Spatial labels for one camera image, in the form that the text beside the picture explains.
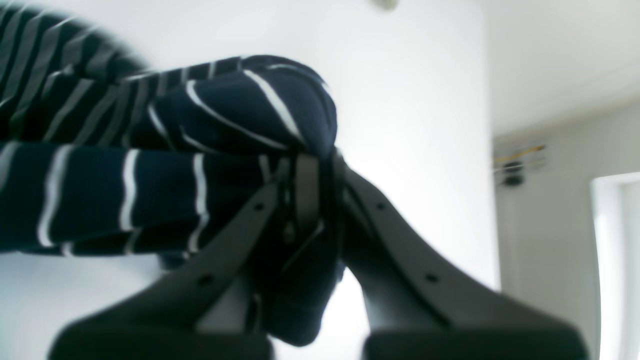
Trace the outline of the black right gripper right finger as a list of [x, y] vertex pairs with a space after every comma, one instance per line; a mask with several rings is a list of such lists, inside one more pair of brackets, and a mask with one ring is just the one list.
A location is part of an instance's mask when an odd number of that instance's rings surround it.
[[371, 328], [364, 360], [586, 360], [568, 323], [499, 294], [429, 246], [377, 187], [333, 157], [342, 259]]

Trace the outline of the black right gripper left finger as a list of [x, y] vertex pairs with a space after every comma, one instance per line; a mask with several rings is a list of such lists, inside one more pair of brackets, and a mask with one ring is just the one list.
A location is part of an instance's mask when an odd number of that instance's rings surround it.
[[51, 360], [270, 360], [269, 337], [307, 346], [321, 303], [296, 264], [321, 231], [320, 164], [283, 159], [194, 259], [67, 326]]

